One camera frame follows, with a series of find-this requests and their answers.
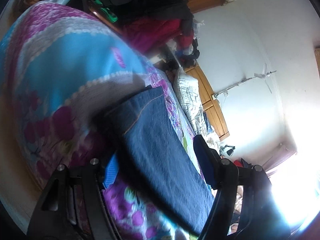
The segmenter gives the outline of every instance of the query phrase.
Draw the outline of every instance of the bedsheet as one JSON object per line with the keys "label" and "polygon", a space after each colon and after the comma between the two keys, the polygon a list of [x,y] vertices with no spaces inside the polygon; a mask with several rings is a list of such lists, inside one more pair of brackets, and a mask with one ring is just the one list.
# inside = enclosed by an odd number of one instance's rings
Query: bedsheet
{"label": "bedsheet", "polygon": [[[2,93],[12,104],[16,138],[40,187],[60,163],[72,167],[99,158],[106,145],[91,125],[92,116],[150,84],[162,86],[172,126],[201,173],[193,133],[166,81],[95,17],[55,3],[35,4],[1,41],[0,66]],[[124,239],[193,238],[121,174],[104,196]],[[78,205],[79,220],[85,221],[83,203]],[[88,231],[85,222],[80,226]]]}

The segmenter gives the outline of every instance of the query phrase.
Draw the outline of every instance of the bed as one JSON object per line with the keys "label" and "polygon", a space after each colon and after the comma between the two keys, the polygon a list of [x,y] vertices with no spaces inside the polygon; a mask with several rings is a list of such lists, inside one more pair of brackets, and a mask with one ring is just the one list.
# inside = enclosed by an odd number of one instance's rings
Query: bed
{"label": "bed", "polygon": [[[37,3],[2,40],[0,64],[4,69],[2,124],[7,127],[2,134],[0,198],[23,232],[58,164],[84,165],[103,153],[105,145],[91,126],[92,116],[148,85],[162,86],[171,124],[201,175],[193,151],[194,132],[163,73],[95,17],[58,4]],[[136,203],[136,195],[124,181],[117,185],[123,201]],[[130,212],[121,209],[121,203],[113,212],[124,238],[193,237],[150,200],[139,198]],[[81,227],[88,231],[84,215],[80,207]]]}

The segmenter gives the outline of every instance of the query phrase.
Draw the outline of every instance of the pillow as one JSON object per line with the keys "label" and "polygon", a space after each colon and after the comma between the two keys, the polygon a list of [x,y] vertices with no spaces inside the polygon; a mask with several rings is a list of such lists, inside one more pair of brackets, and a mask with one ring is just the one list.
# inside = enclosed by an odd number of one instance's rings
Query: pillow
{"label": "pillow", "polygon": [[198,80],[187,75],[180,67],[173,82],[173,90],[195,134],[201,134],[205,138],[207,127],[203,115]]}

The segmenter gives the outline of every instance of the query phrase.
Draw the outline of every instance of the wooden headboard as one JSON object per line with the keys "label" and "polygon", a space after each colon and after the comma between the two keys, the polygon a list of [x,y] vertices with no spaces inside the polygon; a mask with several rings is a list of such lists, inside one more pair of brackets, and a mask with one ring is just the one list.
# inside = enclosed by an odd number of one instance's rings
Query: wooden headboard
{"label": "wooden headboard", "polygon": [[206,111],[210,124],[214,127],[214,130],[219,135],[220,141],[224,140],[230,134],[218,101],[212,99],[214,92],[207,78],[205,77],[199,65],[188,68],[185,71],[188,75],[198,80],[199,94],[203,110]]}

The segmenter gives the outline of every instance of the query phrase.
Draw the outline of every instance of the denim fabric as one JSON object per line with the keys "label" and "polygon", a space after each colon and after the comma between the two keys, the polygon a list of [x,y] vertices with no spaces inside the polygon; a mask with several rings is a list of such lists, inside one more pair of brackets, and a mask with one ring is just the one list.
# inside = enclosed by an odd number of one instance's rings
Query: denim fabric
{"label": "denim fabric", "polygon": [[170,123],[162,88],[135,95],[100,121],[117,143],[120,171],[166,215],[199,234],[214,198]]}

